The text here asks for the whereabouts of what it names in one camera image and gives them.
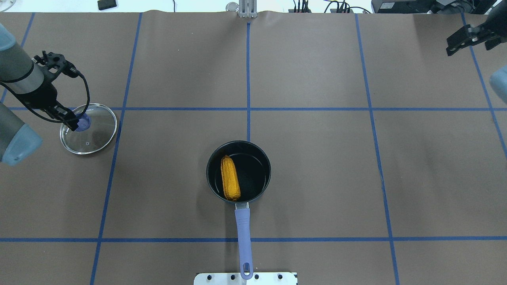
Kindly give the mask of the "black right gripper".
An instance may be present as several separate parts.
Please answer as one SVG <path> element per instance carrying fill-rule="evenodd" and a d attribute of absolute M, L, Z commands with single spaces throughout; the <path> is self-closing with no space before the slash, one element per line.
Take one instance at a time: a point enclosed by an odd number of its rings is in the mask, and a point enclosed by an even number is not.
<path fill-rule="evenodd" d="M 485 44 L 486 50 L 492 50 L 507 41 L 507 4 L 498 4 L 492 8 L 487 20 L 478 27 L 467 24 L 446 39 L 447 56 L 452 56 L 466 47 Z"/>

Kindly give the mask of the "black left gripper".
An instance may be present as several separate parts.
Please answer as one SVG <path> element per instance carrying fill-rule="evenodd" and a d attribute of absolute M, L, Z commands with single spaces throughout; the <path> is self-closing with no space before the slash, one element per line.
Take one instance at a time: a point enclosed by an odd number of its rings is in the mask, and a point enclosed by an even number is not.
<path fill-rule="evenodd" d="M 45 112 L 49 122 L 61 123 L 71 131 L 78 129 L 80 117 L 57 101 L 57 89 L 52 83 L 43 83 L 35 91 L 20 95 L 20 102 L 33 114 L 36 110 Z"/>

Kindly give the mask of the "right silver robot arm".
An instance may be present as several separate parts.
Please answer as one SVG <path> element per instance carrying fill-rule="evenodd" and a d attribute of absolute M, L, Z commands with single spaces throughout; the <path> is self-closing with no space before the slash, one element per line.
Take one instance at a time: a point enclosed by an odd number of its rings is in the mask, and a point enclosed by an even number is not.
<path fill-rule="evenodd" d="M 507 4 L 501 1 L 492 8 L 484 23 L 473 26 L 466 24 L 458 31 L 451 34 L 446 41 L 447 56 L 452 56 L 459 50 L 485 44 L 486 50 L 492 50 L 499 44 L 506 43 L 507 36 Z M 500 68 L 490 76 L 490 86 L 496 95 L 504 102 L 507 102 L 507 70 L 506 66 Z"/>

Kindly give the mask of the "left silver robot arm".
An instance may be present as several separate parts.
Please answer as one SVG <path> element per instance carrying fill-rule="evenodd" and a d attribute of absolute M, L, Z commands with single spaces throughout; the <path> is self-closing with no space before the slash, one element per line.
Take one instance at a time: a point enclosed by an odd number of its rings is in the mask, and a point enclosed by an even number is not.
<path fill-rule="evenodd" d="M 45 121 L 78 129 L 85 111 L 75 114 L 57 100 L 53 81 L 65 74 L 71 78 L 82 74 L 62 54 L 43 52 L 30 57 L 5 27 L 1 27 L 1 85 L 33 114 L 45 112 Z M 15 166 L 33 154 L 42 138 L 20 117 L 1 104 L 1 162 Z"/>

